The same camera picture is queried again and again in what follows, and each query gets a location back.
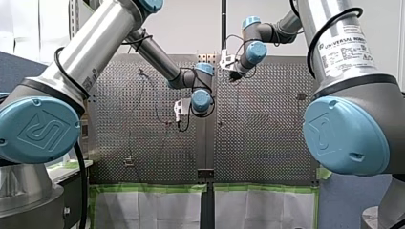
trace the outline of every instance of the wire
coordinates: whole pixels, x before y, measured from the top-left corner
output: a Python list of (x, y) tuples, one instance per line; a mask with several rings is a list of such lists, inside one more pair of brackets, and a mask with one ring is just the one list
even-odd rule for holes
[(89, 93), (87, 93), (87, 91), (80, 85), (78, 84), (74, 79), (72, 79), (68, 73), (66, 73), (66, 71), (63, 69), (63, 66), (60, 64), (59, 61), (59, 53), (62, 52), (64, 49), (64, 47), (60, 47), (59, 49), (57, 49), (54, 52), (54, 63), (56, 64), (57, 68), (59, 69), (59, 71), (66, 77), (69, 79), (69, 81), (71, 81), (72, 84), (74, 84), (85, 96), (86, 99), (88, 99), (90, 97)]
[(146, 40), (148, 38), (152, 38), (152, 37), (153, 37), (153, 35), (147, 35), (147, 36), (144, 36), (144, 37), (142, 37), (142, 38), (140, 38), (138, 40), (135, 40), (135, 41), (121, 43), (121, 45), (136, 45), (137, 43), (142, 42), (142, 41), (144, 41), (144, 40)]
[(87, 176), (86, 176), (86, 165), (84, 163), (83, 153), (81, 152), (78, 142), (75, 144), (75, 153), (77, 157), (78, 167), (80, 169), (81, 178), (81, 218), (79, 229), (86, 228), (87, 220)]
[(244, 41), (244, 39), (243, 39), (242, 37), (240, 37), (240, 36), (238, 36), (238, 35), (235, 35), (235, 34), (230, 34), (230, 35), (225, 39), (225, 41), (224, 41), (223, 49), (226, 48), (226, 42), (227, 42), (227, 40), (228, 40), (229, 38), (231, 38), (231, 37), (235, 37), (235, 38), (238, 38), (238, 39)]
[(289, 4), (291, 5), (291, 10), (294, 12), (294, 14), (300, 18), (300, 13), (298, 10), (295, 8), (294, 0), (289, 0)]
[(132, 42), (126, 42), (126, 43), (121, 43), (121, 45), (137, 45), (137, 47), (135, 48), (135, 52), (138, 52), (140, 46), (142, 45), (142, 42), (148, 38), (153, 38), (153, 35), (146, 35), (146, 29), (142, 30), (142, 34), (140, 35), (140, 39), (132, 41)]
[(308, 49), (308, 55), (307, 55), (307, 65), (309, 69), (309, 73), (312, 75), (313, 78), (315, 78), (315, 72), (313, 71), (312, 68), (312, 55), (313, 52), (316, 48), (316, 44), (318, 44), (321, 36), (324, 34), (325, 31), (327, 31), (337, 20), (342, 18), (344, 15), (351, 13), (351, 12), (357, 12), (357, 17), (361, 17), (363, 14), (363, 9), (361, 8), (350, 8), (347, 10), (343, 10), (340, 13), (334, 15), (331, 19), (325, 23), (325, 25), (313, 36), (312, 41), (310, 42), (309, 49)]
[(188, 130), (188, 127), (190, 126), (190, 113), (191, 113), (191, 102), (190, 105), (188, 106), (188, 116), (187, 116), (187, 126), (185, 126), (184, 129), (181, 128), (180, 122), (178, 122), (178, 129), (179, 132), (186, 132)]
[(160, 123), (165, 123), (165, 124), (166, 124), (167, 122), (161, 120), (160, 117), (159, 117), (158, 105), (157, 105), (157, 104), (158, 104), (158, 95), (157, 95), (157, 92), (156, 92), (155, 84), (153, 83), (151, 77), (150, 77), (149, 75), (145, 74), (142, 69), (139, 69), (139, 75), (145, 77), (146, 80), (149, 82), (149, 84), (150, 84), (151, 87), (152, 87), (153, 96), (154, 96), (154, 98), (155, 98), (154, 107), (155, 107), (155, 117), (156, 117), (156, 120), (157, 120), (158, 122), (160, 122)]
[[(260, 40), (260, 39), (249, 39), (249, 40), (244, 41), (244, 42), (242, 43), (242, 45), (239, 47), (239, 49), (236, 51), (236, 54), (235, 54), (235, 61), (233, 61), (233, 62), (227, 64), (227, 65), (226, 65), (227, 67), (229, 67), (230, 65), (233, 65), (233, 64), (236, 64), (236, 63), (239, 62), (239, 60), (236, 59), (236, 57), (238, 56), (238, 54), (239, 54), (239, 52), (241, 51), (242, 47), (243, 47), (247, 42), (251, 42), (251, 41), (261, 41), (261, 40)], [(254, 69), (255, 69), (255, 70), (254, 70), (254, 72), (253, 72), (253, 75), (251, 75), (251, 76), (245, 76), (245, 73), (240, 73), (237, 68), (235, 68), (235, 69), (236, 69), (236, 71), (238, 72), (238, 74), (241, 75), (243, 78), (252, 78), (252, 77), (256, 74), (256, 68), (257, 68), (257, 67), (256, 67), (256, 65), (255, 65), (255, 66), (254, 66)]]

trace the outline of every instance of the perforated metal panel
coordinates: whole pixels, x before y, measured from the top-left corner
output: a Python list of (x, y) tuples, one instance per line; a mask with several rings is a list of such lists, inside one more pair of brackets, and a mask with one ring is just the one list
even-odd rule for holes
[[(172, 57), (182, 67), (197, 62), (195, 56)], [(139, 76), (139, 69), (154, 86)], [(96, 136), (89, 140), (96, 160), (91, 182), (196, 183), (196, 122), (192, 117), (186, 133), (174, 123), (174, 102), (188, 96), (189, 90), (168, 89), (140, 57), (115, 57), (89, 100), (90, 135)], [(124, 166), (125, 160), (133, 166)]]
[(216, 182), (313, 184), (317, 163), (302, 134), (313, 88), (305, 58), (268, 57), (239, 84), (217, 76)]

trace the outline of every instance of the vertical metal rail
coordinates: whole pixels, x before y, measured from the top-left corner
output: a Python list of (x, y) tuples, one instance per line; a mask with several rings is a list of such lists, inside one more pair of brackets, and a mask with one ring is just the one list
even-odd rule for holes
[(221, 30), (222, 30), (222, 36), (221, 36), (221, 49), (222, 48), (226, 48), (225, 47), (225, 39), (226, 39), (226, 0), (222, 0), (223, 1), (223, 6), (222, 6), (222, 26), (221, 26)]

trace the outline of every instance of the logo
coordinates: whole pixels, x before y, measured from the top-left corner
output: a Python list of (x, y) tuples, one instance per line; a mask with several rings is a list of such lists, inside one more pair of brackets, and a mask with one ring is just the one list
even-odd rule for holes
[(316, 147), (318, 155), (325, 155), (334, 152), (332, 145), (334, 133), (328, 118), (328, 114), (323, 114), (309, 123), (310, 138)]
[(47, 111), (40, 111), (32, 116), (30, 122), (18, 135), (18, 139), (52, 152), (70, 128), (69, 123)]

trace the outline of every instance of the robotic arm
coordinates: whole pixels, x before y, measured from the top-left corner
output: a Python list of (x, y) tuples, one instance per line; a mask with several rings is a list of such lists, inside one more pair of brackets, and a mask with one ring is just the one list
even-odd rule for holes
[(221, 67), (230, 71), (231, 80), (244, 77), (267, 55), (265, 43), (289, 44), (295, 41), (302, 28), (300, 19), (291, 11), (277, 24), (262, 23), (257, 16), (250, 16), (243, 25), (244, 53), (239, 60), (235, 55), (222, 52)]
[(349, 0), (297, 1), (276, 25), (243, 23), (244, 54), (221, 66), (240, 79), (266, 57), (264, 43), (287, 44), (304, 28), (309, 71), (319, 88), (307, 107), (304, 136), (312, 155), (338, 174), (402, 174), (405, 104), (396, 79), (378, 70)]
[(0, 104), (0, 158), (40, 164), (72, 149), (79, 136), (83, 100), (125, 39), (168, 80), (168, 86), (192, 88), (193, 114), (206, 115), (213, 102), (213, 67), (197, 64), (180, 69), (140, 28), (161, 7), (162, 0), (105, 0), (45, 72), (26, 78)]

